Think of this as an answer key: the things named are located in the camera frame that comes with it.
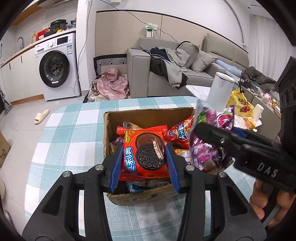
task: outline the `pink cloth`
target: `pink cloth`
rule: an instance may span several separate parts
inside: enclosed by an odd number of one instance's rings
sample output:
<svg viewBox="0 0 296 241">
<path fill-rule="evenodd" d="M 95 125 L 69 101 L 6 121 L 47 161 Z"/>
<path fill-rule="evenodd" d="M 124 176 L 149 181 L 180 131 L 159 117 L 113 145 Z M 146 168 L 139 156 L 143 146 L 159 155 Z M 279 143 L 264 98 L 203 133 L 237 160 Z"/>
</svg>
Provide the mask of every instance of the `pink cloth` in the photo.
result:
<svg viewBox="0 0 296 241">
<path fill-rule="evenodd" d="M 125 77 L 118 76 L 118 69 L 109 69 L 98 79 L 97 89 L 109 100 L 125 99 L 128 94 L 128 82 Z"/>
</svg>

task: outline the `yellow bottle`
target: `yellow bottle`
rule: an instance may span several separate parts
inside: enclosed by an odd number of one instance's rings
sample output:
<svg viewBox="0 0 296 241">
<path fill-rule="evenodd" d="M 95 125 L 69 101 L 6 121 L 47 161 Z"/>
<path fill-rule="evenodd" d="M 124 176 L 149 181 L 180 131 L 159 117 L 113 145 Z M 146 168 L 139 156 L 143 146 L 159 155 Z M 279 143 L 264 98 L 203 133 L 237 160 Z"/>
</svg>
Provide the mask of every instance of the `yellow bottle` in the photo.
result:
<svg viewBox="0 0 296 241">
<path fill-rule="evenodd" d="M 35 33 L 35 31 L 33 32 L 33 36 L 32 36 L 32 43 L 35 43 L 37 41 L 37 35 Z"/>
</svg>

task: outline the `human hand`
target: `human hand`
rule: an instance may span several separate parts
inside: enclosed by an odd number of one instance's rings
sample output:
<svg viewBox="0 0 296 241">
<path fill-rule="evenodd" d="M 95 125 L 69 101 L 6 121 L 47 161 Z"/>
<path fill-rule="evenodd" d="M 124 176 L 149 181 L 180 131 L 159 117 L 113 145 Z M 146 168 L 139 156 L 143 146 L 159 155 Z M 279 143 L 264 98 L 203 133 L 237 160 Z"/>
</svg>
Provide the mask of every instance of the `human hand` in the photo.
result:
<svg viewBox="0 0 296 241">
<path fill-rule="evenodd" d="M 250 197 L 250 204 L 254 209 L 256 215 L 261 220 L 264 218 L 264 210 L 263 208 L 268 203 L 268 197 L 266 194 L 262 192 L 263 182 L 256 179 L 253 188 L 253 194 Z M 291 207 L 293 201 L 295 199 L 294 193 L 288 193 L 285 191 L 280 190 L 277 196 L 277 203 L 281 206 L 278 213 L 275 217 L 269 222 L 268 227 L 272 228 L 276 226 L 280 221 L 283 220 L 284 216 L 288 212 L 289 208 Z"/>
</svg>

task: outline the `washing machine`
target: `washing machine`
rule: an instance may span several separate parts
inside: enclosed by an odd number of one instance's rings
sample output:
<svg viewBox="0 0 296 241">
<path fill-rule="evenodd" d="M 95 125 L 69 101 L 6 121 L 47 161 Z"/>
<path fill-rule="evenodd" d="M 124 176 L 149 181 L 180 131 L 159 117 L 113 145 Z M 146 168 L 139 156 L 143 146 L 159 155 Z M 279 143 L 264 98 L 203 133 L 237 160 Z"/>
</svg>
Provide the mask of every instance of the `washing machine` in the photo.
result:
<svg viewBox="0 0 296 241">
<path fill-rule="evenodd" d="M 45 100 L 79 96 L 75 33 L 61 35 L 35 46 Z"/>
</svg>

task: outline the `cardboard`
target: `cardboard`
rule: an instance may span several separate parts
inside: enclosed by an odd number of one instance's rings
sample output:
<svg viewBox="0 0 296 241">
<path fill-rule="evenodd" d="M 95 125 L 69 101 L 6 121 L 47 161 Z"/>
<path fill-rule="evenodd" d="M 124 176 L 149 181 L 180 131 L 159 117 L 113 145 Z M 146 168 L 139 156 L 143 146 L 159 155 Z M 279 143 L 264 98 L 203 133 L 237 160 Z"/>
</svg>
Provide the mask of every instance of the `cardboard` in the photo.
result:
<svg viewBox="0 0 296 241">
<path fill-rule="evenodd" d="M 106 112 L 104 114 L 104 157 L 109 155 L 110 142 L 115 141 L 118 137 L 116 133 L 117 126 L 122 126 L 124 121 L 132 122 L 142 128 L 167 125 L 168 129 L 170 129 L 191 115 L 194 115 L 192 107 Z M 213 170 L 212 173 L 217 174 L 222 170 L 224 169 L 218 168 Z M 119 181 L 114 193 L 107 194 L 111 202 L 117 205 L 129 205 L 157 201 L 177 195 L 172 185 L 165 185 L 136 194 L 125 193 L 124 186 L 123 182 Z"/>
<path fill-rule="evenodd" d="M 10 144 L 7 142 L 7 140 L 5 139 L 5 137 L 2 135 L 1 131 L 0 131 L 0 167 L 2 167 L 3 162 L 8 154 L 8 152 L 10 151 Z"/>
</svg>

